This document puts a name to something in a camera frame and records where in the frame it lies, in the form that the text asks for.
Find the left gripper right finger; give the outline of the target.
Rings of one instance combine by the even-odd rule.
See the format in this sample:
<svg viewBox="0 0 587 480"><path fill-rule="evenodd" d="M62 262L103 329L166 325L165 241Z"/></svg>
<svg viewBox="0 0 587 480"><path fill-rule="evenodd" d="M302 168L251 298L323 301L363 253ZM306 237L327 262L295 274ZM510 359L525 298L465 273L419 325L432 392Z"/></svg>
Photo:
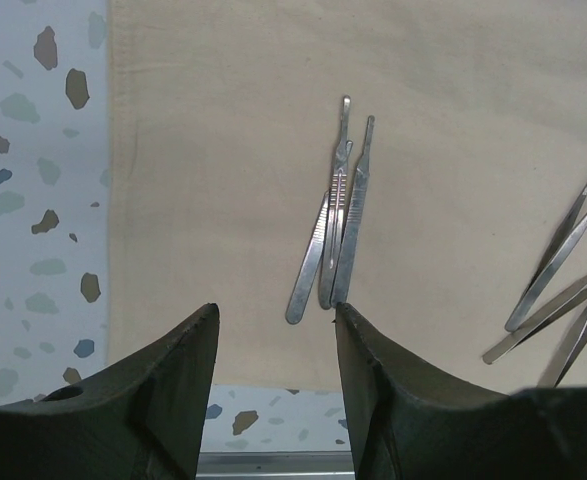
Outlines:
<svg viewBox="0 0 587 480"><path fill-rule="evenodd" d="M587 387L503 395L448 374L335 310L358 479L587 479Z"/></svg>

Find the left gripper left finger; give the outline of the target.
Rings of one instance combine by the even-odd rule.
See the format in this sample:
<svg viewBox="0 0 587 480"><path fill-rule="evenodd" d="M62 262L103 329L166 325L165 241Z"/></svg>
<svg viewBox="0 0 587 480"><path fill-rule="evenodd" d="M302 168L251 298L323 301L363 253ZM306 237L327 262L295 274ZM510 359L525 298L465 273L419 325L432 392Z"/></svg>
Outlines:
<svg viewBox="0 0 587 480"><path fill-rule="evenodd" d="M219 335L206 304L39 401L0 406L0 479L193 479Z"/></svg>

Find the steel scalpel handle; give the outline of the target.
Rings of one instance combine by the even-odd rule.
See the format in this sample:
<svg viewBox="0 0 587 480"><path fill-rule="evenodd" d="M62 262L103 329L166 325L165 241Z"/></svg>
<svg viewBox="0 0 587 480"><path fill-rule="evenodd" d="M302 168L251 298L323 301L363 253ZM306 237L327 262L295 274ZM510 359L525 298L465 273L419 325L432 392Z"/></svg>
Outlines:
<svg viewBox="0 0 587 480"><path fill-rule="evenodd" d="M353 142L348 139L348 117L351 98L345 95L342 98L340 114L340 134L336 146L336 155L349 159ZM295 281L295 285L285 312L285 319L289 325L297 325L303 318L306 305L311 294L320 260L324 249L327 215L329 209L329 195L327 190L322 198L321 206L315 220L312 235L309 239L302 264Z"/></svg>
<svg viewBox="0 0 587 480"><path fill-rule="evenodd" d="M342 242L342 228L346 209L348 159L352 145L353 142L350 140L340 140L332 164L323 263L319 283L319 302L320 306L325 310L331 307L332 289Z"/></svg>
<svg viewBox="0 0 587 480"><path fill-rule="evenodd" d="M332 289L331 305L333 307L335 307L338 303L344 303L347 300L350 288L358 236L362 223L362 216L370 177L370 150L373 139L374 126L375 116L369 115L367 118L362 154L357 161L352 179L350 203L343 230L337 272L335 274L335 280Z"/></svg>

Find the steel tweezers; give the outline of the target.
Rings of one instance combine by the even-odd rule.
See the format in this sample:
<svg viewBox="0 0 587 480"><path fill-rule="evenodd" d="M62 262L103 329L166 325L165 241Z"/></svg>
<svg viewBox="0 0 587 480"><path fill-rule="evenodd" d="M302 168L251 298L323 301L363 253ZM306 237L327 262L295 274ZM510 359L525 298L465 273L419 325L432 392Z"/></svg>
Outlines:
<svg viewBox="0 0 587 480"><path fill-rule="evenodd" d="M585 336L586 328L587 306L568 328L557 351L540 377L538 387L555 388L560 383L579 354L578 344Z"/></svg>
<svg viewBox="0 0 587 480"><path fill-rule="evenodd" d="M586 200L587 182L557 227L529 284L508 317L504 325L507 332L514 332L524 322L526 315L541 293L585 234L587 230L587 211L581 218L579 218L579 214Z"/></svg>
<svg viewBox="0 0 587 480"><path fill-rule="evenodd" d="M533 335L587 300L587 275L579 278L529 316L518 329L490 348L482 361L492 365Z"/></svg>

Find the beige cloth wrap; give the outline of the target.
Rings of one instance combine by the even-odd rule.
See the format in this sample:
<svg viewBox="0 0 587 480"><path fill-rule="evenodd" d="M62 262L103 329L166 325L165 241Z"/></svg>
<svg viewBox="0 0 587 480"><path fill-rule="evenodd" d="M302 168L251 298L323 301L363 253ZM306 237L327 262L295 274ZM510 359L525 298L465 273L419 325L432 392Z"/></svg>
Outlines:
<svg viewBox="0 0 587 480"><path fill-rule="evenodd" d="M344 298L512 392L570 321L493 364L587 184L587 1L113 1L117 361L201 305L218 383L339 387ZM587 274L587 230L533 295Z"/></svg>

